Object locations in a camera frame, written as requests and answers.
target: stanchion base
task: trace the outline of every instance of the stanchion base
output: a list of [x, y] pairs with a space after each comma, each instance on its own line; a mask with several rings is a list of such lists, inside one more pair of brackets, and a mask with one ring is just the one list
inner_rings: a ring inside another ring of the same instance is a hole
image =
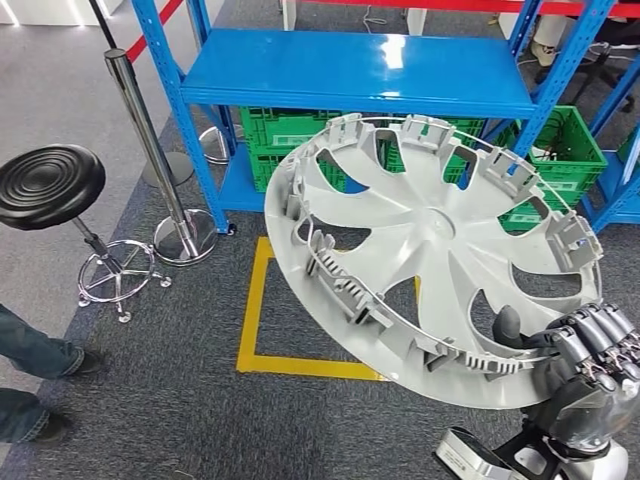
[[[245, 130], [242, 125], [234, 124], [235, 138], [242, 141], [245, 138]], [[229, 163], [229, 150], [226, 142], [217, 127], [211, 127], [202, 132], [199, 137], [200, 145], [205, 152], [205, 158], [214, 165], [226, 165]]]
[[186, 267], [201, 262], [214, 251], [218, 241], [214, 217], [209, 212], [198, 209], [185, 210], [184, 215], [198, 255], [190, 256], [184, 248], [173, 219], [167, 217], [160, 222], [153, 234], [153, 247], [160, 261], [176, 267]]
[[[193, 165], [188, 155], [180, 152], [168, 152], [165, 154], [165, 157], [167, 157], [167, 163], [171, 170], [171, 180], [173, 180], [174, 185], [184, 183], [193, 174]], [[158, 177], [153, 170], [153, 166], [149, 162], [145, 164], [142, 171], [142, 178], [150, 187], [158, 188], [158, 186]]]

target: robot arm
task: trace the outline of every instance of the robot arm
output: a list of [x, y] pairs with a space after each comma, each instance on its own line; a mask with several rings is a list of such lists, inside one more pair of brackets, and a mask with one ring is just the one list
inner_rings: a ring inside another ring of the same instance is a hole
[[511, 332], [512, 344], [555, 351], [541, 372], [554, 395], [524, 409], [522, 431], [494, 452], [450, 429], [436, 458], [464, 480], [626, 477], [626, 452], [612, 437], [640, 407], [640, 335], [629, 319], [613, 304], [589, 304], [528, 338], [512, 335], [519, 323], [512, 315], [498, 321], [504, 324], [494, 325], [497, 339], [496, 332]]

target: shoe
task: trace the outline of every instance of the shoe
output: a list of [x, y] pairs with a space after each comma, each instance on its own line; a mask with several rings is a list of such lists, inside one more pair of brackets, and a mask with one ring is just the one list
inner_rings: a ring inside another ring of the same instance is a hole
[[531, 53], [538, 59], [541, 67], [549, 67], [555, 60], [555, 47], [542, 45], [535, 40], [531, 41]]
[[54, 445], [60, 442], [66, 435], [71, 422], [57, 413], [49, 413], [49, 419], [38, 432], [32, 442], [44, 445]]
[[78, 375], [91, 375], [92, 373], [100, 371], [102, 368], [102, 365], [102, 357], [97, 352], [85, 350], [85, 359], [82, 360], [82, 363], [78, 367], [78, 370], [75, 370], [69, 376], [75, 377]]

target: red stripe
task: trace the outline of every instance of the red stripe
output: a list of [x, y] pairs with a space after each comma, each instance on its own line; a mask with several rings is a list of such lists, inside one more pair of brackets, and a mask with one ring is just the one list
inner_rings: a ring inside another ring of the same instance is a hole
[[[518, 13], [522, 2], [512, 0], [302, 0], [315, 3], [335, 3], [343, 5], [374, 5], [377, 7], [430, 8], [433, 10], [454, 10], [463, 12], [510, 12]], [[540, 13], [549, 15], [578, 16], [582, 3], [544, 2]], [[617, 4], [609, 16], [640, 18], [640, 4]]]
[[[167, 4], [165, 5], [165, 7], [162, 8], [162, 10], [161, 10], [160, 14], [158, 15], [160, 17], [160, 23], [162, 23], [162, 25], [167, 23], [167, 20], [171, 18], [171, 15], [173, 15], [176, 10], [177, 10], [177, 8], [180, 6], [182, 2], [183, 0], [169, 0], [168, 2], [167, 2]], [[143, 52], [146, 47], [146, 40], [144, 39], [144, 36], [140, 35], [140, 38], [136, 40], [135, 43], [134, 43], [133, 45], [129, 47], [128, 50], [127, 50], [127, 56], [129, 57], [129, 60], [131, 63], [134, 63], [142, 52]]]

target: person's leg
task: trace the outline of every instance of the person's leg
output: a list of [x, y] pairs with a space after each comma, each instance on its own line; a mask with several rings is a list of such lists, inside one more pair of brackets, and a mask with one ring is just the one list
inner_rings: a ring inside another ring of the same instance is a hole
[[531, 42], [531, 53], [540, 66], [548, 67], [555, 59], [555, 51], [567, 26], [567, 17], [562, 15], [543, 15], [538, 23]]
[[48, 379], [71, 375], [85, 358], [82, 348], [49, 338], [2, 304], [0, 355], [8, 358], [18, 370]]
[[0, 388], [0, 442], [29, 442], [45, 427], [49, 412], [28, 392]]

